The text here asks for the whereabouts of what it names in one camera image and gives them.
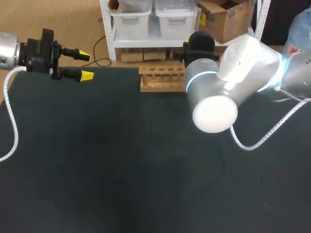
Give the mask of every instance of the white plastic storage bin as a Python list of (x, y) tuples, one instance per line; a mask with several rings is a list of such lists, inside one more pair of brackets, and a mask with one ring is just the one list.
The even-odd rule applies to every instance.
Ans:
[(152, 0), (123, 0), (141, 9), (141, 13), (113, 13), (113, 22), (120, 39), (139, 40), (148, 38), (148, 22), (152, 10)]
[(155, 14), (160, 19), (163, 39), (187, 40), (193, 33), (193, 0), (155, 0)]

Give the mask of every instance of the cable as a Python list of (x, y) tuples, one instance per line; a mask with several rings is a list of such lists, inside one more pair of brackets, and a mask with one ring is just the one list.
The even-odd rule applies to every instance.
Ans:
[[(97, 21), (98, 22), (101, 22), (103, 20), (103, 18), (99, 18)], [(103, 40), (104, 38), (105, 38), (106, 36), (104, 35), (102, 38), (100, 38), (96, 43), (95, 43), (95, 45), (94, 45), (94, 47), (93, 47), (93, 56), (94, 56), (94, 61), (93, 62), (91, 62), (91, 63), (88, 63), (88, 64), (85, 64), (85, 65), (83, 65), (83, 66), (81, 66), (81, 67), (86, 67), (86, 66), (89, 66), (89, 65), (91, 65), (91, 64), (93, 64), (93, 63), (96, 63), (99, 67), (108, 67), (108, 66), (110, 66), (111, 65), (111, 60), (109, 59), (109, 58), (100, 58), (100, 59), (97, 59), (96, 60), (96, 57), (95, 57), (95, 48), (96, 48), (96, 45), (101, 41), (101, 40)], [(109, 61), (109, 64), (108, 65), (105, 65), (105, 66), (102, 66), (102, 65), (100, 65), (100, 64), (98, 64), (98, 61), (101, 61), (101, 60), (108, 60)]]
[(6, 107), (8, 109), (8, 113), (9, 113), (9, 117), (11, 119), (11, 122), (12, 122), (12, 126), (13, 126), (13, 131), (14, 131), (14, 144), (13, 144), (13, 147), (12, 149), (10, 150), (9, 153), (7, 153), (5, 156), (3, 156), (2, 158), (0, 158), (0, 162), (8, 159), (13, 153), (14, 151), (16, 150), (17, 148), (17, 145), (18, 145), (18, 131), (17, 131), (17, 125), (16, 125), (16, 122), (15, 122), (15, 118), (14, 118), (14, 115), (13, 115), (13, 112), (12, 112), (12, 108), (11, 108), (11, 105), (10, 105), (10, 101), (9, 101), (9, 96), (8, 96), (8, 83), (9, 83), (9, 80), (10, 78), (12, 77), (12, 75), (16, 72), (20, 72), (20, 71), (26, 71), (26, 67), (16, 67), (14, 69), (12, 69), (8, 74), (7, 76), (5, 77), (4, 79), (4, 84), (3, 84), (3, 93), (4, 93), (4, 100), (5, 100), (5, 104), (6, 104)]
[(233, 140), (236, 142), (236, 144), (241, 147), (243, 150), (254, 150), (258, 147), (260, 147), (272, 134), (274, 134), (280, 127), (283, 125), (296, 111), (298, 111), (299, 108), (301, 108), (306, 103), (310, 102), (311, 99), (305, 99), (301, 101), (299, 104), (297, 104), (292, 110), (290, 110), (258, 143), (256, 143), (253, 146), (246, 147), (244, 146), (236, 136), (234, 132), (233, 126), (230, 127), (230, 131), (233, 137)]

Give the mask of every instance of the small wooden block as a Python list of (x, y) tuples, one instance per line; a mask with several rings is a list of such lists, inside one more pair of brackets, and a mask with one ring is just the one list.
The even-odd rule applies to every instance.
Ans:
[(144, 49), (144, 60), (166, 59), (165, 49)]
[(143, 52), (142, 49), (125, 49), (121, 54), (121, 61), (124, 63), (128, 62), (142, 62)]
[(176, 66), (140, 66), (141, 92), (185, 92), (185, 67)]

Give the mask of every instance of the white spiral cable wrap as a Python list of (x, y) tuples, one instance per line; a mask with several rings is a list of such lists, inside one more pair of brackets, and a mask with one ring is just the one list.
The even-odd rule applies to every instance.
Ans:
[(251, 147), (244, 146), (236, 136), (233, 126), (230, 127), (230, 131), (233, 137), (233, 140), (238, 144), (239, 147), (241, 147), (243, 150), (254, 150), (258, 147), (260, 147), (272, 134), (274, 134), (282, 124), (284, 124), (288, 118), (290, 118), (299, 108), (301, 108), (306, 103), (310, 102), (311, 99), (305, 99), (302, 100), (299, 104), (297, 104), (292, 110), (290, 110), (258, 143)]
[(9, 83), (9, 80), (12, 77), (12, 75), (14, 73), (20, 72), (20, 71), (26, 71), (26, 67), (16, 67), (16, 68), (12, 69), (7, 74), (7, 76), (5, 77), (4, 84), (3, 84), (4, 100), (5, 100), (6, 107), (8, 109), (8, 113), (9, 113), (9, 116), (10, 116), (10, 119), (11, 119), (11, 122), (12, 122), (13, 131), (14, 131), (14, 144), (13, 144), (13, 147), (10, 150), (10, 152), (7, 153), (2, 158), (0, 158), (0, 162), (8, 159), (14, 153), (14, 151), (16, 150), (17, 145), (18, 145), (18, 131), (17, 131), (17, 125), (16, 125), (16, 122), (15, 122), (15, 118), (14, 118), (14, 115), (13, 115), (13, 112), (12, 112), (12, 108), (11, 108), (11, 105), (10, 105), (10, 101), (9, 101), (8, 83)]

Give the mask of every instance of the cardboard box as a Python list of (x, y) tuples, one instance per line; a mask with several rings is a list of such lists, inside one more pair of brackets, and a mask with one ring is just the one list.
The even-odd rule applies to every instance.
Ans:
[(248, 32), (256, 0), (199, 0), (199, 30), (223, 44)]

